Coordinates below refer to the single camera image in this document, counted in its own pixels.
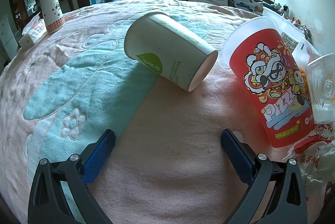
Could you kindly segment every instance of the teal blanket pattern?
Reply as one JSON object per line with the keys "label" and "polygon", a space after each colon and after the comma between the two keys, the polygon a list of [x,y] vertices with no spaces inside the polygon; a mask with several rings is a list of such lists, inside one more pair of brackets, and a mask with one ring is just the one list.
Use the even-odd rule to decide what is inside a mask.
{"label": "teal blanket pattern", "polygon": [[[123,50],[128,27],[145,13],[117,21],[107,34],[90,36],[76,55],[53,73],[33,94],[23,113],[38,119],[26,141],[28,177],[31,184],[41,158],[51,162],[80,154],[107,129],[118,138],[159,76]],[[204,23],[190,23],[187,16],[170,17],[200,37],[208,33]],[[84,223],[66,184],[65,195],[77,220]]]}

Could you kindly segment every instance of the butterfly pillow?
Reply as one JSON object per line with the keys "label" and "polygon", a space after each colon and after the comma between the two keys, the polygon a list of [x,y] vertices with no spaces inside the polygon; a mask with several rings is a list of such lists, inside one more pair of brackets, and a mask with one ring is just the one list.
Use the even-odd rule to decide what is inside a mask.
{"label": "butterfly pillow", "polygon": [[229,6],[262,15],[264,2],[262,0],[230,0]]}

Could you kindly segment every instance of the red checkered pattern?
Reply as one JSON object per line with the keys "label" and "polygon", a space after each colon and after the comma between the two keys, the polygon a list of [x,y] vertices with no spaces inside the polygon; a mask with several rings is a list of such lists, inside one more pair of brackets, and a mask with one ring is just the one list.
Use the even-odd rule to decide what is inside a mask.
{"label": "red checkered pattern", "polygon": [[54,31],[55,29],[57,29],[58,27],[61,27],[63,24],[65,24],[65,20],[64,17],[61,17],[60,19],[58,19],[57,21],[53,22],[52,24],[49,24],[46,27],[46,31],[48,33]]}

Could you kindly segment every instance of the white refrigerator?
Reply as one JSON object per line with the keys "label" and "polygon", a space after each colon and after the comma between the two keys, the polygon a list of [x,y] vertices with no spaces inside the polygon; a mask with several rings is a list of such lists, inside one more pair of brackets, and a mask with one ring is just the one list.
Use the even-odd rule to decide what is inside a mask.
{"label": "white refrigerator", "polygon": [[17,46],[16,39],[13,35],[12,29],[9,26],[7,16],[4,16],[0,20],[0,47],[2,48],[6,59],[12,60],[16,56]]}

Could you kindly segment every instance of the bedspread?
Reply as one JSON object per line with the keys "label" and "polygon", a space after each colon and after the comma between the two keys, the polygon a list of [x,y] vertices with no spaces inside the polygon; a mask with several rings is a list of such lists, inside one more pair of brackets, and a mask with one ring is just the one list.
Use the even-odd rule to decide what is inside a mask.
{"label": "bedspread", "polygon": [[115,224],[224,222],[247,188],[221,148],[225,128],[271,160],[286,155],[271,147],[219,60],[187,93],[124,54],[127,29],[148,11],[165,12],[219,51],[256,17],[217,9],[173,0],[94,5],[65,14],[62,29],[19,50],[0,77],[0,192],[21,223],[39,159],[66,160],[106,128],[117,144],[90,189]]}

